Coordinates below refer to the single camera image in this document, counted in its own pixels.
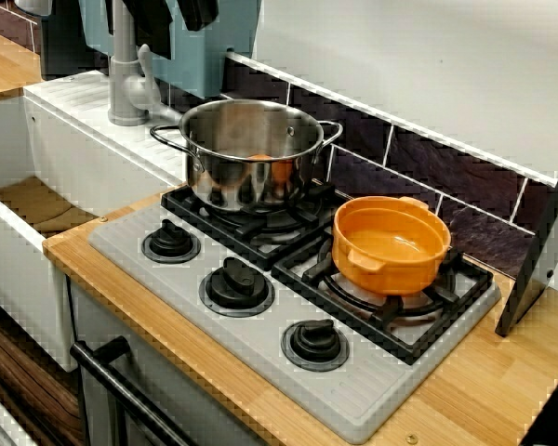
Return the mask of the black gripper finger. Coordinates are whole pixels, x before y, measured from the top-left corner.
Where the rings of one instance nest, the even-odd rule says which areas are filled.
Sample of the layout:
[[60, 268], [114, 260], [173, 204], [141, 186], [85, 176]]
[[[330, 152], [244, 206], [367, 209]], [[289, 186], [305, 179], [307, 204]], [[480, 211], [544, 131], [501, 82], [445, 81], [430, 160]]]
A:
[[213, 23], [219, 14], [217, 0], [178, 0], [186, 29], [198, 32]]
[[170, 24], [166, 0], [124, 0], [124, 4], [141, 28], [167, 28]]

